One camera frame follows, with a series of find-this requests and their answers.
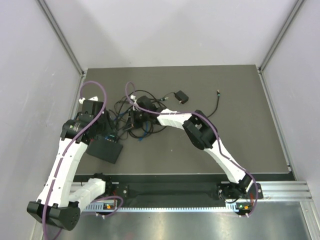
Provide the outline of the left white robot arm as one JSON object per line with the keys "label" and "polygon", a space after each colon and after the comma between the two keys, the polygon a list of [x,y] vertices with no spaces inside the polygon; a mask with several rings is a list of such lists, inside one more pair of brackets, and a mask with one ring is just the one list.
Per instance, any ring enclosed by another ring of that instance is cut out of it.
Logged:
{"label": "left white robot arm", "polygon": [[81,213],[97,197],[109,198],[114,191],[111,183],[95,174],[75,192],[71,192],[80,160],[91,140],[106,129],[106,103],[97,96],[79,100],[82,109],[76,119],[62,126],[55,162],[43,190],[26,211],[39,223],[71,231]]}

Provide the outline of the black network switch box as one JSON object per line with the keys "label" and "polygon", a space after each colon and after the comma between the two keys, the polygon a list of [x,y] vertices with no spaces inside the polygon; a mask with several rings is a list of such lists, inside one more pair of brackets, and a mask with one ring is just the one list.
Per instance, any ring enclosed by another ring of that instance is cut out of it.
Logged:
{"label": "black network switch box", "polygon": [[115,164],[123,150],[123,145],[105,138],[94,139],[90,142],[86,153],[102,161]]}

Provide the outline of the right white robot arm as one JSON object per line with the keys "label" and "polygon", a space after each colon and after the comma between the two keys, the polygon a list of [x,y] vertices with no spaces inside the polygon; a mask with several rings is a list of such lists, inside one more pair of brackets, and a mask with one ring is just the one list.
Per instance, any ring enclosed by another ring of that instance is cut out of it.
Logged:
{"label": "right white robot arm", "polygon": [[228,180],[234,184],[233,192],[237,197],[245,198],[251,193],[252,186],[258,187],[253,175],[241,167],[227,151],[216,127],[201,111],[180,112],[168,108],[150,110],[139,105],[135,95],[126,97],[135,110],[155,116],[161,126],[183,130],[197,149],[208,153],[220,166]]}

